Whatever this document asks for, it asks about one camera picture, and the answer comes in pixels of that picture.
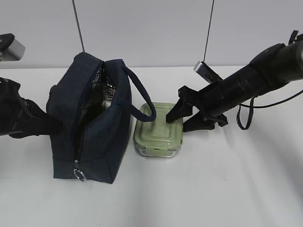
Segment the food container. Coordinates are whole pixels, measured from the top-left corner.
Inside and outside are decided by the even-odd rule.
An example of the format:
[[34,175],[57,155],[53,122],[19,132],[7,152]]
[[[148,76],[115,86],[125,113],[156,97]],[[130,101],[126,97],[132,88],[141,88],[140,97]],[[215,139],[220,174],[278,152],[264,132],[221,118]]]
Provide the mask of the food container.
[[[173,157],[183,142],[183,119],[166,123],[166,115],[174,107],[174,104],[154,103],[154,106],[157,111],[155,121],[141,122],[137,120],[134,145],[143,156]],[[140,110],[144,114],[151,114],[147,104],[144,104]]]

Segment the bag handle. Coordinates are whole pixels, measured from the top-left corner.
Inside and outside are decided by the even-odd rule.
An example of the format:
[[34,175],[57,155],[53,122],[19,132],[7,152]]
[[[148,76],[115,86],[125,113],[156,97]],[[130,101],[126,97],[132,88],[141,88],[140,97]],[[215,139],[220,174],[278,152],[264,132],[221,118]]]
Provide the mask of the bag handle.
[[133,84],[136,86],[146,103],[151,109],[151,115],[147,116],[146,114],[143,114],[140,112],[136,107],[134,107],[129,101],[127,101],[124,98],[119,97],[118,98],[118,104],[122,106],[128,113],[130,113],[132,116],[137,118],[139,121],[142,122],[153,122],[156,119],[157,113],[156,108],[153,105],[150,96],[148,95],[145,87],[139,80],[139,78],[134,74],[133,71],[131,71],[126,66],[123,67],[124,72],[129,76],[129,78],[132,80]]

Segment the white table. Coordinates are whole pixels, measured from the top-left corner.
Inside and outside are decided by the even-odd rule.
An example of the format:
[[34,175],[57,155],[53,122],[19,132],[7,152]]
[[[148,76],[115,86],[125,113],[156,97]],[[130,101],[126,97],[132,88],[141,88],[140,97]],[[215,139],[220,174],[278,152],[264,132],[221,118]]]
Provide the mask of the white table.
[[[214,67],[223,78],[239,68]],[[192,67],[133,70],[154,102],[175,103],[181,86],[207,85]],[[0,76],[21,83],[21,96],[45,109],[50,87],[65,71],[0,70]],[[256,104],[302,87],[294,82]],[[134,88],[133,99],[143,104]],[[142,157],[130,141],[113,185],[53,179],[47,136],[0,137],[0,226],[302,227],[302,99],[257,110],[248,131],[238,128],[233,109],[224,128],[186,133],[172,159]]]

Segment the black cable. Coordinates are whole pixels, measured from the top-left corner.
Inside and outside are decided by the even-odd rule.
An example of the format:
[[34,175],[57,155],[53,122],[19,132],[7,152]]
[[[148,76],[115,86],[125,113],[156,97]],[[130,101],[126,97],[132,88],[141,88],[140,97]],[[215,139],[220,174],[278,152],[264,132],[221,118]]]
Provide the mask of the black cable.
[[247,130],[247,129],[250,128],[250,125],[251,125],[251,122],[252,122],[252,117],[254,115],[254,108],[253,107],[254,107],[255,98],[256,97],[252,98],[251,101],[250,101],[250,105],[249,105],[250,112],[249,112],[248,120],[247,120],[247,123],[246,123],[245,127],[241,123],[241,119],[240,119],[241,105],[239,105],[239,111],[238,111],[238,114],[237,114],[237,124],[240,127],[240,129],[242,129],[242,130]]
[[277,102],[277,103],[273,103],[273,104],[270,104],[270,105],[263,105],[263,106],[253,106],[251,107],[250,105],[245,105],[245,104],[240,104],[240,106],[243,106],[243,107],[246,107],[246,108],[254,108],[254,109],[265,109],[265,108],[269,108],[269,107],[272,107],[272,106],[275,106],[275,105],[279,105],[279,104],[282,104],[282,103],[285,103],[285,102],[288,102],[296,97],[298,97],[299,95],[301,95],[303,93],[303,90],[298,92],[297,94],[285,99],[285,100],[282,100],[280,102]]
[[214,12],[214,0],[213,0],[212,9],[211,9],[210,18],[209,18],[209,25],[208,25],[208,31],[207,31],[207,39],[206,39],[204,59],[203,59],[204,62],[205,62],[205,57],[206,57],[206,51],[207,51],[207,45],[208,45],[208,38],[209,38],[210,27],[211,27],[211,24],[212,24],[213,12]]

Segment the robotic arm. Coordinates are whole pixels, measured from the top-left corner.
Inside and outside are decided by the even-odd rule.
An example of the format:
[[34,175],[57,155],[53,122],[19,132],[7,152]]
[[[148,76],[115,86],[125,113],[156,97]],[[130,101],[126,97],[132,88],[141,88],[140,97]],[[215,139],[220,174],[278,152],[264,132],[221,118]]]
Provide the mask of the robotic arm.
[[[13,34],[0,35],[0,61],[19,61],[25,47]],[[56,134],[62,124],[36,103],[20,97],[20,84],[0,77],[0,136],[20,139],[32,135]]]
[[213,130],[216,122],[221,127],[228,124],[224,112],[252,99],[248,125],[243,127],[239,114],[237,117],[239,126],[246,130],[251,123],[254,98],[282,88],[291,81],[303,79],[303,34],[293,31],[288,45],[269,47],[224,80],[204,62],[198,62],[195,71],[210,85],[200,91],[186,86],[180,88],[180,99],[167,114],[166,121],[191,116],[193,106],[196,106],[199,112],[184,123],[184,132]]

